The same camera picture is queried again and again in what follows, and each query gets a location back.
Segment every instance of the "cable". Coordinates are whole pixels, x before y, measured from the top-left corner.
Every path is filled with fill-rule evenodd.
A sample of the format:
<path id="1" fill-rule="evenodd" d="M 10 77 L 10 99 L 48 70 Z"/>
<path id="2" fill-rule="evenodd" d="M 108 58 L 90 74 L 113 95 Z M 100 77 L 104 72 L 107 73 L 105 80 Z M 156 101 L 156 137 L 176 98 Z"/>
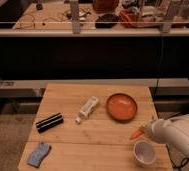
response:
<path id="1" fill-rule="evenodd" d="M 173 169 L 178 169 L 178 171 L 182 171 L 182 168 L 184 168 L 184 167 L 189 163 L 189 158 L 184 157 L 184 158 L 181 160 L 180 165 L 176 165 L 176 164 L 174 163 L 174 161 L 171 159 L 170 149 L 168 148 L 168 146 L 166 146 L 166 147 L 167 147 L 167 150 L 168 150 L 168 153 L 169 153 L 169 156 L 170 156 L 169 158 L 170 158 L 170 161 L 171 161 L 171 163 L 172 163 Z"/>
<path id="2" fill-rule="evenodd" d="M 56 18 L 54 18 L 54 17 L 48 17 L 48 18 L 45 18 L 44 20 L 43 20 L 43 22 L 42 22 L 42 25 L 44 26 L 44 25 L 46 25 L 46 21 L 48 21 L 48 20 L 54 20 L 55 22 L 60 22 L 58 19 L 56 19 Z"/>
<path id="3" fill-rule="evenodd" d="M 157 89 L 159 87 L 159 79 L 160 79 L 160 74 L 161 74 L 161 68 L 162 68 L 162 63 L 163 63 L 163 57 L 164 57 L 164 38 L 163 38 L 163 33 L 160 34 L 160 40 L 161 40 L 161 51 L 160 51 L 160 59 L 157 65 L 157 83 L 154 89 L 153 93 L 153 99 L 156 99 L 156 94 L 157 94 Z"/>
<path id="4" fill-rule="evenodd" d="M 29 22 L 21 22 L 21 19 L 23 20 L 24 16 L 30 16 L 31 17 L 31 21 Z M 19 20 L 18 22 L 20 23 L 20 27 L 18 29 L 25 29 L 25 28 L 30 28 L 33 27 L 33 29 L 35 29 L 35 17 L 31 14 L 24 14 Z M 30 23 L 30 25 L 27 26 L 23 26 L 23 23 Z"/>

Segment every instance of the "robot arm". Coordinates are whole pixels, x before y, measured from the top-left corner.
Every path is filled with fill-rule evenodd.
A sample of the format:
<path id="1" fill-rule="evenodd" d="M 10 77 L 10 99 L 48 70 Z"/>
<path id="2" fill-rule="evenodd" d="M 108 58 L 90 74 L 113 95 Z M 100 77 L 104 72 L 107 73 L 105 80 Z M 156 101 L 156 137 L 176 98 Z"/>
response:
<path id="1" fill-rule="evenodd" d="M 169 144 L 189 158 L 189 114 L 150 121 L 145 129 L 154 141 Z"/>

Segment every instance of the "glass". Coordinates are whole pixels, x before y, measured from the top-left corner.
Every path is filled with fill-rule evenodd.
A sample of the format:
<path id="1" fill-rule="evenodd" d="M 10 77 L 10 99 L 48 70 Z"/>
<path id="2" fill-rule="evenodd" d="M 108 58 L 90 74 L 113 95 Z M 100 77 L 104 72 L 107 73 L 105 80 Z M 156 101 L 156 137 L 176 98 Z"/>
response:
<path id="1" fill-rule="evenodd" d="M 80 32 L 160 30 L 171 0 L 79 0 Z M 189 28 L 189 0 L 180 1 L 172 28 Z M 0 0 L 0 29 L 73 33 L 69 0 Z"/>

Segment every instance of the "white cup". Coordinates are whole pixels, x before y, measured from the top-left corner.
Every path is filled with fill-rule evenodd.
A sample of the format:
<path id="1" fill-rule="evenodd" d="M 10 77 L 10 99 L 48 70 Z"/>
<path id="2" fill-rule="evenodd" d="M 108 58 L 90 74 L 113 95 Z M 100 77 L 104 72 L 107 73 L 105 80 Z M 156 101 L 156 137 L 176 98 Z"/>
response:
<path id="1" fill-rule="evenodd" d="M 136 164 L 142 167 L 151 166 L 156 161 L 154 147 L 145 140 L 136 141 L 134 144 L 133 155 Z"/>

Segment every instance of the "floor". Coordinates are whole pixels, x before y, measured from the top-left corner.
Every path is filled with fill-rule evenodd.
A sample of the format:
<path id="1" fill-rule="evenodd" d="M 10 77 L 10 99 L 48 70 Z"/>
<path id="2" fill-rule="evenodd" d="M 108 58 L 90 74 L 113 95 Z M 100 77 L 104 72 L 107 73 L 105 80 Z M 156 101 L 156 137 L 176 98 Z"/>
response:
<path id="1" fill-rule="evenodd" d="M 18 171 L 18 163 L 36 113 L 33 110 L 18 111 L 19 113 L 14 111 L 16 110 L 8 110 L 7 106 L 0 114 L 0 171 Z M 184 156 L 172 147 L 169 149 L 171 159 L 178 165 Z M 189 171 L 189 163 L 182 171 Z"/>

